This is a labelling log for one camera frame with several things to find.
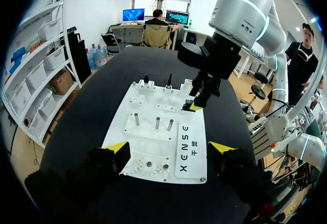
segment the black table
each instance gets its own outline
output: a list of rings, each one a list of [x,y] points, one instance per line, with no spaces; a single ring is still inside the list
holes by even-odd
[[[52,169],[64,177],[68,169],[82,164],[90,149],[101,147],[133,81],[147,73],[155,85],[164,86],[172,73],[172,85],[177,88],[197,72],[180,62],[176,51],[126,48],[99,70],[67,107],[45,148],[40,169]],[[204,109],[207,141],[242,147],[249,159],[254,159],[247,123],[229,81],[222,80],[220,93],[220,97],[212,96]],[[241,223],[250,206],[218,179],[210,164],[207,178],[205,184],[177,185],[121,177],[89,207],[120,223]]]

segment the white fixture board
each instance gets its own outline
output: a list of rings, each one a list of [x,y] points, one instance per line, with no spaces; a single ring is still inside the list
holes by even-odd
[[[156,182],[202,184],[206,181],[206,137],[202,109],[183,111],[186,99],[193,99],[188,90],[167,89],[154,82],[131,84],[111,122],[102,147],[129,141],[131,159],[121,174]],[[139,126],[134,114],[138,114]],[[156,129],[156,118],[160,118]],[[169,121],[173,119],[171,131]],[[188,145],[188,151],[182,150]],[[181,158],[181,152],[188,158]],[[187,173],[181,170],[187,163]]]

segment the cardboard box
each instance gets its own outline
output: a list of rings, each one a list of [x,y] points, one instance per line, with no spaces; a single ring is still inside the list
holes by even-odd
[[[52,133],[53,130],[55,129],[56,125],[57,125],[57,121],[52,120],[52,123],[50,124],[48,131],[50,131]]]
[[[73,79],[68,69],[62,69],[50,80],[50,84],[55,94],[65,95],[73,85]]]
[[[63,114],[62,110],[59,110],[58,113],[56,114],[56,116],[54,117],[54,120],[58,122],[58,120],[61,118]]]
[[[46,132],[46,134],[44,135],[44,138],[43,138],[43,144],[46,145],[48,143],[50,139],[50,134],[48,132]]]

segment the white shelf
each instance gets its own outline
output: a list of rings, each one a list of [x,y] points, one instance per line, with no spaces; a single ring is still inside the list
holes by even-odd
[[[43,138],[46,134],[46,131],[48,130],[53,118],[56,116],[57,112],[59,111],[59,109],[61,108],[62,104],[65,102],[65,100],[67,99],[67,97],[69,97],[69,95],[73,92],[73,90],[76,89],[76,87],[78,86],[77,82],[74,82],[73,85],[71,86],[71,88],[67,91],[67,93],[65,95],[56,95],[53,94],[53,97],[57,103],[57,107],[56,109],[53,111],[53,113],[51,114],[51,116],[47,119],[47,121],[45,121],[45,126],[40,134],[39,137],[39,144],[42,144],[44,146],[44,144],[42,143]]]
[[[43,7],[42,10],[36,12],[32,12],[29,16],[27,16],[23,21],[21,21],[21,23],[17,26],[17,30],[15,33],[15,39],[20,40],[21,36],[24,37],[23,42],[25,43],[27,42],[27,40],[29,38],[31,38],[32,36],[29,36],[32,34],[32,32],[34,33],[35,31],[33,30],[37,30],[39,28],[39,20],[42,19],[45,16],[50,16],[51,14],[56,13],[58,15],[58,13],[61,13],[61,23],[62,23],[62,29],[63,32],[58,34],[57,36],[53,37],[52,39],[49,39],[48,41],[46,41],[45,43],[43,43],[41,46],[39,46],[36,50],[34,50],[28,57],[26,57],[22,63],[17,67],[17,69],[15,70],[15,72],[13,72],[13,74],[11,75],[11,77],[9,77],[8,81],[6,84],[0,84],[0,92],[1,92],[1,98],[3,100],[4,105],[6,106],[10,116],[15,120],[15,122],[17,123],[17,125],[24,131],[24,133],[26,135],[28,135],[31,139],[33,139],[33,141],[35,141],[37,144],[39,144],[42,148],[45,148],[45,145],[42,143],[43,138],[48,130],[49,125],[51,124],[53,118],[55,117],[56,113],[58,112],[58,110],[60,109],[60,107],[62,106],[62,104],[65,102],[65,100],[67,99],[67,97],[72,93],[72,91],[77,87],[82,87],[81,82],[78,78],[73,60],[72,60],[72,54],[71,54],[71,50],[69,48],[69,41],[68,41],[68,35],[67,35],[67,27],[66,27],[66,20],[65,20],[65,15],[66,15],[66,0],[59,0],[57,2],[54,2],[52,4],[48,4],[46,6]],[[40,55],[43,54],[43,52],[46,51],[47,47],[50,47],[50,45],[57,41],[59,38],[64,38],[65,41],[65,49],[66,49],[66,54],[68,56],[68,60],[63,62],[58,68],[56,68],[55,70],[46,70],[46,79],[40,84],[40,86],[37,89],[31,89],[31,98],[30,100],[27,102],[25,108],[23,109],[23,111],[20,114],[17,114],[17,112],[15,111],[14,107],[11,104],[11,101],[8,99],[8,95],[10,95],[10,92],[8,91],[12,91],[11,89],[13,88],[14,83],[19,82],[22,77],[26,76],[26,72],[27,72],[27,67],[29,66],[33,66],[35,65],[36,58],[39,58]],[[11,43],[10,49],[16,49],[16,46],[14,43],[17,43],[16,41],[13,41]],[[41,116],[43,117],[43,119],[45,120],[45,126],[42,129],[42,132],[40,133],[40,135],[35,135],[33,133],[31,133],[31,131],[24,125],[23,120],[26,117],[27,114],[29,114],[29,112],[32,113],[31,109],[33,107],[33,103],[35,102],[35,99],[38,97],[38,95],[40,94],[40,92],[47,86],[47,84],[49,83],[50,79],[53,78],[59,71],[60,69],[62,69],[64,66],[66,66],[67,64],[70,64],[71,66],[71,70],[69,70],[72,75],[75,77],[76,82],[73,83],[73,86],[69,89],[69,91],[67,92],[67,94],[65,95],[53,95],[56,103],[57,103],[57,107],[54,109],[53,113],[51,114],[50,117],[45,117],[43,114],[41,114]]]
[[[35,98],[37,98],[38,94],[41,92],[41,90],[47,85],[47,83],[61,70],[63,69],[67,64],[69,64],[70,59],[64,61],[62,64],[60,64],[59,67],[57,67],[55,70],[46,70],[46,79],[43,80],[43,82],[40,84],[40,86],[36,89],[31,91],[31,98],[27,102],[25,108],[21,112],[21,115],[19,116],[19,121],[22,123],[28,110],[30,109],[31,105],[35,101]]]
[[[51,38],[50,40],[46,41],[45,43],[43,43],[42,45],[40,45],[40,47],[38,47],[35,51],[33,51],[28,57],[26,57],[23,62],[17,67],[17,69],[15,70],[15,72],[12,74],[12,76],[9,77],[9,80],[7,81],[7,83],[5,84],[5,86],[3,87],[3,93],[6,93],[8,87],[10,86],[11,82],[14,80],[14,78],[16,77],[16,75],[19,73],[19,71],[21,71],[21,69],[33,58],[35,57],[41,50],[43,50],[44,48],[46,48],[48,45],[50,45],[51,43],[53,43],[55,40],[59,39],[63,37],[63,33],[58,34],[57,36]]]
[[[26,28],[28,25],[35,22],[37,19],[40,19],[48,14],[50,14],[55,8],[58,6],[61,6],[63,4],[63,1],[57,1],[52,4],[49,4],[43,8],[42,11],[32,13],[28,17],[26,17],[17,27],[17,33],[21,32],[24,28]]]

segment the window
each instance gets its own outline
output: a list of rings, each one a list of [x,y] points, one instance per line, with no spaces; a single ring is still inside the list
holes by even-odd
[[[144,15],[152,16],[153,11],[157,9],[157,3],[158,0],[135,0],[134,9],[144,8]]]
[[[174,1],[174,0],[163,0],[162,1],[162,11],[163,11],[163,17],[166,17],[166,11],[167,10],[173,10],[173,11],[183,11],[186,12],[188,8],[188,3],[184,1]]]

